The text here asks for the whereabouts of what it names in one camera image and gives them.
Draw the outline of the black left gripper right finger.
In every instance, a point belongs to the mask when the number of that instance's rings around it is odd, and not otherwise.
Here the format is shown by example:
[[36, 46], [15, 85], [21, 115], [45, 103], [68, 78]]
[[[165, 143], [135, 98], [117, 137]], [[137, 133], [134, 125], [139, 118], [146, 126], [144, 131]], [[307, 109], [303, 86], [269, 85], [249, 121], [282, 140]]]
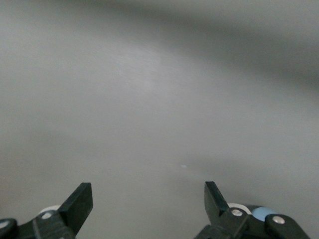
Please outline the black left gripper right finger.
[[198, 239], [308, 239], [291, 217], [265, 207], [227, 203], [215, 182], [205, 182], [204, 205], [210, 221]]

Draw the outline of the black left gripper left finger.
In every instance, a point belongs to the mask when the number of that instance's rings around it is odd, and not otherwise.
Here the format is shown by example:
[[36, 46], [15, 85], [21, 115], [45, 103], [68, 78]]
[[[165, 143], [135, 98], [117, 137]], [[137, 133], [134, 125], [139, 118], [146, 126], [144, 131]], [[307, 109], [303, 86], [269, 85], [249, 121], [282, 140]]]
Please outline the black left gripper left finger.
[[62, 203], [43, 209], [29, 222], [0, 220], [2, 239], [75, 239], [93, 209], [91, 183], [81, 183]]

